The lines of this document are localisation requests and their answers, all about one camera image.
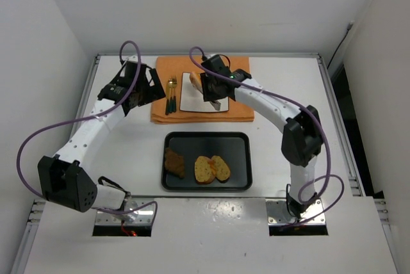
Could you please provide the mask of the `light bread roll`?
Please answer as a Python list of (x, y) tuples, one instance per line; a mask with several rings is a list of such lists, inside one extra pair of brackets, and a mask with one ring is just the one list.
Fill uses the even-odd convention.
[(190, 82), (192, 84), (192, 86), (199, 91), (200, 93), (202, 93), (202, 83), (201, 83), (201, 76), (200, 74), (196, 73), (196, 72), (191, 72), (189, 75), (189, 79)]

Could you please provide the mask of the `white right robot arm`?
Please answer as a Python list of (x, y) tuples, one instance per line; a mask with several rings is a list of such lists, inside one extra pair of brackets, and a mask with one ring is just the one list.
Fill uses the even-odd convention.
[(286, 205), (292, 216), (300, 218), (318, 198), (315, 165), (326, 139), (317, 109), (263, 89), (246, 71), (230, 70), (218, 54), (202, 55), (200, 68), (205, 101), (230, 98), (252, 108), (278, 128), (283, 136), (281, 152), (290, 164)]

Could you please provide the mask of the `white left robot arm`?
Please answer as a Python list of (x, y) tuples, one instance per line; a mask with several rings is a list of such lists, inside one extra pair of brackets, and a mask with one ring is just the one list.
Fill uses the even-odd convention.
[(88, 175), (94, 157), (114, 127), (135, 107), (165, 97), (156, 69), (127, 60), (104, 86), (90, 115), (52, 157), (38, 163), (44, 198), (84, 213), (91, 208), (120, 211), (129, 195), (115, 184), (95, 183)]

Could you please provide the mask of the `dark brown swirl bread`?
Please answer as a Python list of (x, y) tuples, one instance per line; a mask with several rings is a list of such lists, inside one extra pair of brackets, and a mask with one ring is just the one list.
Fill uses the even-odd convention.
[(184, 157), (177, 154), (169, 147), (165, 149), (164, 167), (168, 173), (171, 173), (180, 179), (185, 178)]

